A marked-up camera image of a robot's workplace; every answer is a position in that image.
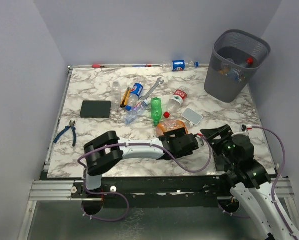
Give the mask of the small orange juice bottle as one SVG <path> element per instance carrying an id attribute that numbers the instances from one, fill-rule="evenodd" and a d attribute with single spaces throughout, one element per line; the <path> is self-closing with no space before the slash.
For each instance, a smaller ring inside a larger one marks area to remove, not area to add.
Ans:
<path id="1" fill-rule="evenodd" d="M 229 74 L 230 70 L 231 70 L 230 67 L 226 67 L 226 68 L 219 70 L 218 72 L 224 76 L 227 76 Z"/>

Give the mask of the red label clear bottle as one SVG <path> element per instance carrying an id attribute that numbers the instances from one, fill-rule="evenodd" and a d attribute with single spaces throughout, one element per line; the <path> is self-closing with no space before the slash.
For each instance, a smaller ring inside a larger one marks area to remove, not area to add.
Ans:
<path id="1" fill-rule="evenodd" d="M 241 62 L 239 65 L 238 65 L 238 69 L 240 71 L 245 71 L 245 70 L 248 70 L 248 69 L 252 69 L 254 66 L 254 59 L 252 57 L 249 57 L 247 58 L 245 61 Z"/>

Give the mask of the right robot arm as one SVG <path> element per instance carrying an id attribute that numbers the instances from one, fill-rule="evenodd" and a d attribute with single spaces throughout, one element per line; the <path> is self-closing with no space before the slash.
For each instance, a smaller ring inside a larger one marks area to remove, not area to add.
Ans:
<path id="1" fill-rule="evenodd" d="M 215 157 L 229 165 L 220 176 L 219 190 L 232 195 L 248 213 L 264 240 L 299 240 L 299 229 L 289 218 L 276 194 L 278 178 L 271 180 L 265 167 L 255 159 L 255 147 L 248 132 L 253 125 L 243 125 L 233 133 L 229 125 L 201 129 Z"/>

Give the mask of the green plastic bottle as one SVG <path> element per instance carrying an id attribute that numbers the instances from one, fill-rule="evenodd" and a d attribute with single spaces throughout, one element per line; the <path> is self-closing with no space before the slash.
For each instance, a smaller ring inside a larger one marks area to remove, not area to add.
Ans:
<path id="1" fill-rule="evenodd" d="M 162 100 L 161 98 L 154 97 L 151 99 L 151 119 L 153 125 L 156 127 L 162 119 Z"/>

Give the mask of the large orange label bottle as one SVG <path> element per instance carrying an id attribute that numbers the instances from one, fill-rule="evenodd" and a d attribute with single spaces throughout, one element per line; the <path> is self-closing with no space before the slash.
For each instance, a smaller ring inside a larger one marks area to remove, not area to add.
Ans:
<path id="1" fill-rule="evenodd" d="M 190 121 L 182 121 L 175 119 L 168 119 L 165 122 L 161 122 L 156 126 L 155 133 L 157 137 L 163 136 L 167 132 L 175 131 L 184 128 L 186 134 L 194 126 Z"/>

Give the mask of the red green label water bottle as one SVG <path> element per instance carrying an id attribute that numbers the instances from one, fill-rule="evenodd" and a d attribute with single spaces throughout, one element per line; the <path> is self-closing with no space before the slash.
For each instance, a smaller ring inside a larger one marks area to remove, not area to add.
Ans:
<path id="1" fill-rule="evenodd" d="M 185 86 L 179 87 L 169 99 L 165 112 L 164 118 L 168 119 L 172 114 L 175 114 L 183 105 L 185 99 L 188 97 L 189 89 Z"/>

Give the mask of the blue label water bottle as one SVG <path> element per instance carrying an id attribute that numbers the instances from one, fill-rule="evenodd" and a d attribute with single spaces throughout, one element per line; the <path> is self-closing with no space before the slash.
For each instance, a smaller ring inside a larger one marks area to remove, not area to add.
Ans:
<path id="1" fill-rule="evenodd" d="M 230 72 L 226 76 L 236 82 L 242 82 L 246 80 L 246 77 L 241 70 L 232 67 Z"/>

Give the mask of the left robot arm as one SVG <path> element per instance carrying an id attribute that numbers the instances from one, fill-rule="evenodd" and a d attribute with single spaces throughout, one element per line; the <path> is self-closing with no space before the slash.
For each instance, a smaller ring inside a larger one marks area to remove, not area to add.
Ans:
<path id="1" fill-rule="evenodd" d="M 120 161 L 128 159 L 173 160 L 190 156 L 199 148 L 193 134 L 185 128 L 172 130 L 150 140 L 120 138 L 115 131 L 108 131 L 84 145 L 87 173 L 82 191 L 88 197 L 99 194 L 103 174 Z"/>

